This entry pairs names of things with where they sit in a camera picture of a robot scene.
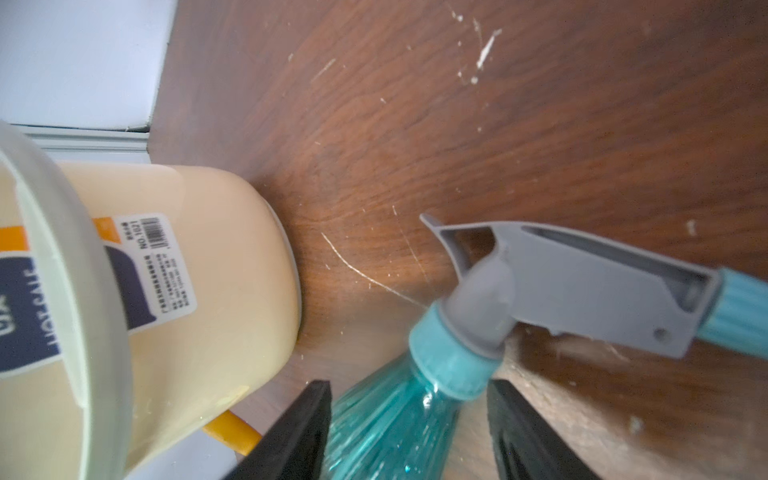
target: dark blue label panel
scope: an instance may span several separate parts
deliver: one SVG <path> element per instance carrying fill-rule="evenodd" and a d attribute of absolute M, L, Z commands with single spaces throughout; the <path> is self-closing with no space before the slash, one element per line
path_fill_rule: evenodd
<path fill-rule="evenodd" d="M 131 258 L 105 247 L 118 279 L 128 329 L 156 321 Z M 30 257 L 0 258 L 0 375 L 59 354 L 40 279 Z"/>

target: spray bottle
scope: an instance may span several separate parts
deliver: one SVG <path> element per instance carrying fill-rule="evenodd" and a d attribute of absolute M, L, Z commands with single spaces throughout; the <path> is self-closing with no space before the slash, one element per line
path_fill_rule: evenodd
<path fill-rule="evenodd" d="M 409 351 L 333 406 L 321 478 L 437 479 L 458 412 L 477 398 L 519 322 L 680 358 L 694 337 L 768 359 L 768 283 L 589 233 L 527 222 L 422 222 L 460 280 L 409 335 Z M 470 266 L 455 241 L 490 229 Z"/>

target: spray nozzle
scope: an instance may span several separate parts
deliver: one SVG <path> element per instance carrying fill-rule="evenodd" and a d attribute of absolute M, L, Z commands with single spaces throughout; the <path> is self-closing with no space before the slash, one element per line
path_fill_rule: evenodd
<path fill-rule="evenodd" d="M 528 222 L 422 222 L 448 251 L 459 285 L 441 305 L 471 351 L 503 353 L 517 321 L 681 357 L 721 290 L 721 275 L 589 233 Z M 490 229 L 496 246 L 471 266 L 455 239 Z"/>

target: brown wooden floor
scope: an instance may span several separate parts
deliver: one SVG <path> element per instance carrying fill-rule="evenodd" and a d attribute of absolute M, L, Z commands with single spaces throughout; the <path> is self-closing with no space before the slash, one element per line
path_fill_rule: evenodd
<path fill-rule="evenodd" d="M 251 181 L 303 287 L 295 355 L 235 411 L 266 430 L 309 379 L 338 395 L 405 349 L 422 309 L 333 247 L 429 304 L 456 279 L 421 212 L 555 223 L 768 279 L 766 5 L 181 0 L 152 159 Z M 500 375 L 604 478 L 768 478 L 768 362 L 518 326 Z M 495 478 L 484 401 L 445 478 Z"/>

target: scratch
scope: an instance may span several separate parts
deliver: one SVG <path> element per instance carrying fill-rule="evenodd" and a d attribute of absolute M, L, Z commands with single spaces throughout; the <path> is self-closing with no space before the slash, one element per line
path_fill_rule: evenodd
<path fill-rule="evenodd" d="M 475 33 L 478 34 L 478 40 L 480 41 L 480 45 L 482 45 L 482 28 L 480 28 L 480 22 L 477 21 L 477 18 L 473 18 L 472 23 L 475 24 Z"/>
<path fill-rule="evenodd" d="M 451 11 L 451 16 L 457 21 L 457 22 L 463 22 L 464 21 L 464 15 L 457 15 L 456 12 L 453 11 L 453 8 L 451 8 L 451 5 L 446 5 L 448 7 L 448 10 Z"/>
<path fill-rule="evenodd" d="M 512 369 L 516 371 L 518 375 L 520 375 L 520 378 L 522 378 L 523 381 L 527 383 L 529 387 L 531 387 L 537 394 L 539 394 L 546 403 L 548 403 L 550 406 L 553 406 L 552 401 L 549 399 L 549 397 L 544 392 L 542 392 L 541 389 L 536 384 L 534 384 L 531 381 L 531 379 L 528 377 L 528 374 L 520 370 L 514 363 L 510 363 L 509 366 L 512 367 Z"/>
<path fill-rule="evenodd" d="M 328 70 L 329 68 L 331 68 L 331 65 L 333 65 L 335 62 L 336 62 L 336 59 L 335 59 L 335 58 L 332 58 L 332 59 L 331 59 L 331 61 L 329 61 L 328 63 L 326 63 L 326 66 L 325 66 L 325 67 L 323 67 L 323 69 L 322 69 L 321 71 L 318 71 L 318 72 L 317 72 L 317 75 L 315 75 L 315 76 L 314 76 L 314 78 L 313 78 L 312 80 L 310 80 L 310 83 L 312 83 L 312 82 L 314 82 L 315 80 L 317 80 L 317 78 L 318 78 L 320 75 L 322 75 L 322 74 L 326 73 L 326 70 Z"/>
<path fill-rule="evenodd" d="M 406 233 L 402 231 L 402 225 L 400 224 L 400 219 L 397 217 L 397 209 L 395 208 L 394 205 L 392 205 L 392 212 L 395 214 L 395 220 L 397 220 L 397 227 L 400 229 L 400 234 L 402 235 L 402 238 L 406 240 L 406 245 L 408 245 L 408 250 L 411 250 L 411 256 L 413 256 L 413 259 L 416 260 L 416 265 L 419 266 L 419 270 L 422 271 L 422 275 L 424 276 L 424 281 L 427 282 L 427 285 L 429 285 L 429 288 L 434 293 L 435 287 L 433 287 L 432 282 L 429 281 L 427 272 L 424 271 L 424 267 L 422 266 L 422 263 L 419 262 L 419 258 L 416 256 L 416 252 L 413 251 L 413 247 L 411 247 L 411 242 L 408 241 L 408 237 L 406 236 Z"/>
<path fill-rule="evenodd" d="M 695 237 L 697 235 L 697 232 L 696 232 L 696 221 L 695 220 L 688 220 L 685 223 L 685 227 L 688 230 L 688 235 L 691 235 L 692 237 Z"/>
<path fill-rule="evenodd" d="M 604 343 L 604 345 L 605 345 L 605 348 L 607 348 L 609 352 L 613 353 L 616 356 L 616 358 L 618 358 L 622 362 L 629 362 L 630 361 L 627 357 L 621 355 L 619 353 L 619 351 L 616 350 L 616 347 L 614 347 L 610 343 Z"/>
<path fill-rule="evenodd" d="M 357 273 L 358 275 L 360 275 L 362 278 L 364 278 L 364 279 L 368 280 L 369 282 L 371 282 L 371 283 L 375 283 L 376 285 L 378 285 L 378 286 L 382 287 L 384 290 L 386 290 L 386 291 L 388 291 L 388 292 L 390 292 L 390 293 L 394 293 L 395 295 L 399 296 L 399 297 L 400 297 L 400 298 L 402 298 L 403 300 L 406 300 L 406 301 L 408 301 L 408 302 L 410 302 L 410 303 L 413 303 L 414 305 L 417 305 L 417 306 L 420 306 L 420 307 L 422 307 L 424 310 L 427 310 L 427 306 L 426 306 L 426 305 L 424 305 L 423 303 L 417 302 L 416 300 L 414 300 L 414 299 L 413 299 L 413 298 L 411 298 L 410 296 L 407 296 L 407 295 L 403 295 L 402 293 L 398 292 L 397 290 L 394 290 L 394 289 L 392 289 L 392 288 L 389 288 L 387 285 L 385 285 L 385 284 L 383 284 L 383 283 L 381 283 L 381 282 L 378 282 L 378 281 L 374 280 L 374 279 L 373 279 L 373 278 L 371 278 L 370 276 L 367 276 L 367 275 L 365 275 L 363 272 L 361 272 L 360 270 L 356 269 L 354 266 L 352 266 L 351 264 L 349 264 L 349 262 L 348 262 L 348 261 L 346 261 L 346 260 L 344 259 L 344 257 L 342 257 L 342 256 L 341 256 L 341 253 L 339 253 L 339 251 L 336 249 L 336 247 L 334 247 L 334 246 L 333 246 L 333 243 L 331 243 L 331 241 L 330 241 L 330 240 L 328 240 L 328 237 L 326 237 L 326 235 L 325 235 L 323 232 L 320 232 L 320 235 L 323 235 L 323 238 L 324 238 L 324 239 L 326 239 L 326 242 L 328 242 L 328 244 L 331 246 L 331 249 L 332 249 L 332 250 L 333 250 L 333 252 L 336 254 L 336 256 L 339 258 L 339 260 L 341 260 L 342 262 L 344 262 L 344 264 L 345 264 L 345 265 L 347 265 L 351 271 L 353 271 L 353 272 Z"/>
<path fill-rule="evenodd" d="M 644 423 L 645 422 L 643 422 L 643 419 L 641 419 L 640 417 L 637 417 L 635 415 L 630 415 L 629 427 L 628 427 L 629 433 L 631 433 L 632 435 L 637 435 L 638 433 L 642 432 Z"/>
<path fill-rule="evenodd" d="M 502 33 L 502 30 L 494 30 L 491 37 L 488 39 L 488 43 L 485 44 L 485 47 L 480 51 L 480 58 L 478 58 L 478 70 L 482 70 L 482 64 L 485 63 L 485 59 L 488 57 L 488 54 L 491 53 L 491 47 L 493 46 L 493 41 L 496 39 L 497 36 L 499 36 Z"/>

